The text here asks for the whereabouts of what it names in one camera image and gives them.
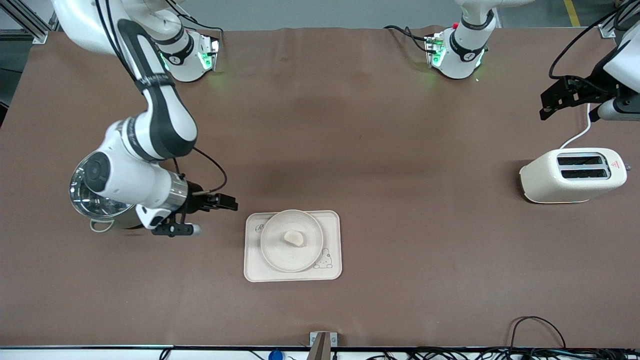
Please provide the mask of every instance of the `yellow tape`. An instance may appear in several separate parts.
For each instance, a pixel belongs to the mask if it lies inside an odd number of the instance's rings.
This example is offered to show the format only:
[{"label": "yellow tape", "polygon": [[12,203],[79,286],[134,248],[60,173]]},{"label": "yellow tape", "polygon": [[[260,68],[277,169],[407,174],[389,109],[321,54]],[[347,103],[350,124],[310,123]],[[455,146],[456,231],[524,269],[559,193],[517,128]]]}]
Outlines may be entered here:
[{"label": "yellow tape", "polygon": [[571,20],[572,26],[580,26],[580,20],[578,20],[578,14],[575,13],[575,7],[573,7],[572,0],[564,0],[564,7],[566,7],[566,12],[569,14],[569,19]]}]

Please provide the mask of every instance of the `brown table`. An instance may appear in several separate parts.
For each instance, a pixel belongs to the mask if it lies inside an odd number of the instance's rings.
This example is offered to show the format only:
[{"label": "brown table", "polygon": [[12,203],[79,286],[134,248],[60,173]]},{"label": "brown table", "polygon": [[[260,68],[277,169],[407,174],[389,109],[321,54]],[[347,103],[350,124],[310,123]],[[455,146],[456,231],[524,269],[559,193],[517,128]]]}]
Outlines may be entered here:
[{"label": "brown table", "polygon": [[[50,34],[0,131],[0,343],[297,345],[322,329],[342,345],[504,345],[513,319],[539,315],[571,347],[638,347],[636,173],[567,206],[528,203],[517,180],[584,126],[582,108],[538,119],[577,32],[499,29],[461,81],[386,30],[226,33],[221,72],[177,88],[240,210],[193,215],[204,235],[173,239],[94,234],[72,209],[77,163],[146,105],[115,58]],[[582,75],[612,47],[587,38],[563,61]],[[600,121],[575,145],[640,167],[639,137]],[[221,180],[198,154],[180,165]],[[289,208],[340,215],[337,280],[244,279],[244,221]],[[516,344],[558,346],[535,323]]]}]

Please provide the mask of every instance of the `gray floor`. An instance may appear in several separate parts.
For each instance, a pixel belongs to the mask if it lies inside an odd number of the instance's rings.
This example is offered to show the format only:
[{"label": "gray floor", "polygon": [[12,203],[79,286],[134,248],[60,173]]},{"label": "gray floor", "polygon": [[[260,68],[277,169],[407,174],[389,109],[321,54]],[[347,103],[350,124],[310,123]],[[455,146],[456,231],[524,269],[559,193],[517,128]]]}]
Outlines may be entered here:
[{"label": "gray floor", "polygon": [[[40,13],[49,11],[45,7],[50,6],[49,0],[29,1],[31,6],[42,7]],[[581,26],[613,10],[613,0],[573,0],[573,5]],[[422,28],[450,26],[460,19],[460,8],[453,0],[189,0],[183,6],[201,23],[229,31],[382,28],[390,24]],[[15,27],[5,14],[0,15],[0,29]],[[500,19],[505,28],[572,25],[564,0],[535,0],[518,8],[503,8]],[[0,67],[22,70],[30,48],[30,42],[0,41]],[[10,104],[19,79],[20,74],[0,69],[0,102]]]}]

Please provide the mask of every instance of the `white cable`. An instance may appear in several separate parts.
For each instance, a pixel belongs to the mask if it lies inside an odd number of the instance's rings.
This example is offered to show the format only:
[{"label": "white cable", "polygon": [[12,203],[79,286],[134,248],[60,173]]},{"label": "white cable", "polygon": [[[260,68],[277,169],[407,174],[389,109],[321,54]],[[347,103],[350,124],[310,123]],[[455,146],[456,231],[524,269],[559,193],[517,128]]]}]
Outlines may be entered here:
[{"label": "white cable", "polygon": [[579,138],[580,136],[586,134],[587,131],[589,131],[589,129],[591,129],[591,119],[589,119],[589,111],[591,111],[591,104],[587,102],[587,127],[584,130],[582,130],[582,132],[579,133],[578,135],[576,135],[573,138],[570,138],[569,140],[565,141],[564,144],[562,144],[562,146],[560,146],[560,149],[564,149],[567,145],[569,145],[569,143],[571,143],[575,139]]}]

